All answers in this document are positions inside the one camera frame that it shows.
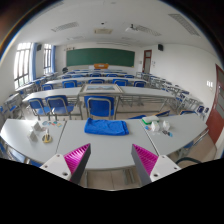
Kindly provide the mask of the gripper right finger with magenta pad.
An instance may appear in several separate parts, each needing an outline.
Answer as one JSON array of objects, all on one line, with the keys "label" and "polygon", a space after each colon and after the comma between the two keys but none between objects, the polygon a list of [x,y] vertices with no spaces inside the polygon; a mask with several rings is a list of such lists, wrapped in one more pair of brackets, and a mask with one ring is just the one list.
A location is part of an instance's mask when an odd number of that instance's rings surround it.
[{"label": "gripper right finger with magenta pad", "polygon": [[166,155],[157,156],[136,144],[132,145],[131,155],[142,186],[180,170]]}]

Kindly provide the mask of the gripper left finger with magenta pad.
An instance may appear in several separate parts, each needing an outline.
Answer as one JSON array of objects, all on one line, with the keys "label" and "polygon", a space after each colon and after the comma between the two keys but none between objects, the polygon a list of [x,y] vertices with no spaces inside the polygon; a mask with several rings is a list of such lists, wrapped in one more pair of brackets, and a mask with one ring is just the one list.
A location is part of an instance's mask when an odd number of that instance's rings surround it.
[{"label": "gripper left finger with magenta pad", "polygon": [[41,169],[72,183],[79,184],[90,154],[91,145],[86,144],[65,155],[54,155],[41,166]]}]

